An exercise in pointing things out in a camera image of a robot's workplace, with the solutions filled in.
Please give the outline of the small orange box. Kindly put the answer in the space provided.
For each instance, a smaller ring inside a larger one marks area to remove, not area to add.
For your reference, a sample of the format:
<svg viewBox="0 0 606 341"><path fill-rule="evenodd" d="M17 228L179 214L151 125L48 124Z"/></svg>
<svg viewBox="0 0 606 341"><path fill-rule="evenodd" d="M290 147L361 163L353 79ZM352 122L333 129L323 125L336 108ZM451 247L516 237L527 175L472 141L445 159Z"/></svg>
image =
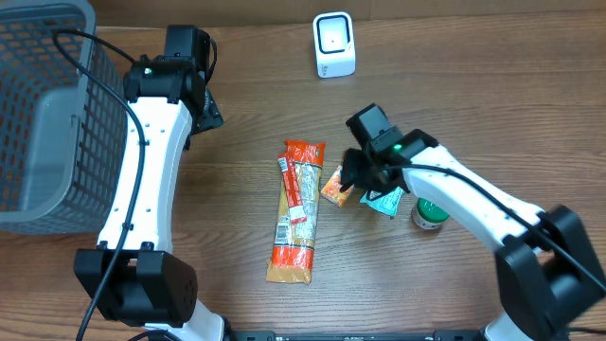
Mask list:
<svg viewBox="0 0 606 341"><path fill-rule="evenodd" d="M338 207L342 207L345 204L348 197L355 189L354 186L350 186L346 190L342 191L342 169L342 166L338 166L335 172L329 178L326 185L321 189L321 195L329 202L335 204Z"/></svg>

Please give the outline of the teal snack packet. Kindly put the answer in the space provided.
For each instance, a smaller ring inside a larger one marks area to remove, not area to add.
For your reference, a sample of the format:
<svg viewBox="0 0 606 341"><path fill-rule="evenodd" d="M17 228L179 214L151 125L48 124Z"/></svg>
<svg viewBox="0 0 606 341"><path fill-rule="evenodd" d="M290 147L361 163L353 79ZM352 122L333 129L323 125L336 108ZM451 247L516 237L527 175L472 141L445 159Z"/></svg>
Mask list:
<svg viewBox="0 0 606 341"><path fill-rule="evenodd" d="M395 187L389 193L369 190L361 197L360 203L384 215L395 217L403 194L404 190L400 187Z"/></svg>

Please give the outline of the green lid white jar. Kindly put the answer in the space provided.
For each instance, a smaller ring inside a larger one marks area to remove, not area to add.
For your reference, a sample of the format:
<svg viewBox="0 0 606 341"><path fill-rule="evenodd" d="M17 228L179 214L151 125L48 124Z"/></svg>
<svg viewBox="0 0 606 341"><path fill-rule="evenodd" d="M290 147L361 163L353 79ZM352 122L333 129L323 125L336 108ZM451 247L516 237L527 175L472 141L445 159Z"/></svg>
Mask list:
<svg viewBox="0 0 606 341"><path fill-rule="evenodd" d="M424 230L440 229L450 215L434 203L418 198L411 210L413 222Z"/></svg>

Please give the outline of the long orange noodle package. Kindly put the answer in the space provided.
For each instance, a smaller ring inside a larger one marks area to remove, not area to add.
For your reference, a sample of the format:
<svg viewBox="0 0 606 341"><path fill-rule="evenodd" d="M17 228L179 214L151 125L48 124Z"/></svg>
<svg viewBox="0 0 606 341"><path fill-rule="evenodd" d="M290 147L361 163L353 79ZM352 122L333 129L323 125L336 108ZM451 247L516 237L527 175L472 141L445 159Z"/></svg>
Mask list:
<svg viewBox="0 0 606 341"><path fill-rule="evenodd" d="M309 284L325 145L287 139L285 146L285 152L277 157L281 188L266 280Z"/></svg>

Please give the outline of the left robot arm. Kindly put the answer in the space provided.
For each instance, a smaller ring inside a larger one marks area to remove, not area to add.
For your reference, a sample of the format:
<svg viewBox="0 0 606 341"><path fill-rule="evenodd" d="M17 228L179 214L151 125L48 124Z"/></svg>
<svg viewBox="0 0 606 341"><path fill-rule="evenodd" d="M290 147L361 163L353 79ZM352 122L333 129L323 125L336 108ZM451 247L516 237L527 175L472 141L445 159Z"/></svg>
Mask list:
<svg viewBox="0 0 606 341"><path fill-rule="evenodd" d="M207 88L217 46L195 26L168 27L163 54L133 61L116 99L127 115L116 193L93 249L78 250L74 273L93 312L141 327L150 340L226 340L224 317L197 297L195 270L172 254L171 212L182 153L193 135L223 125Z"/></svg>

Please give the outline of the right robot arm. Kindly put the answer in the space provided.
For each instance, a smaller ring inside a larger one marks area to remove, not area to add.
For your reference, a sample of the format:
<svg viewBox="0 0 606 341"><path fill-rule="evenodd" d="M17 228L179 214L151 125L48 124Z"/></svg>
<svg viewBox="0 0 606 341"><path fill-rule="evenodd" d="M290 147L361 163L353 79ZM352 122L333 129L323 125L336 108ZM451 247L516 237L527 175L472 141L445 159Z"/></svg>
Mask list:
<svg viewBox="0 0 606 341"><path fill-rule="evenodd" d="M579 215L518 200L459 163L420 129L408 134L370 104L346 122L357 140L341 183L378 199L395 188L444 210L493 254L503 313L449 339L566 340L577 317L605 297L605 274Z"/></svg>

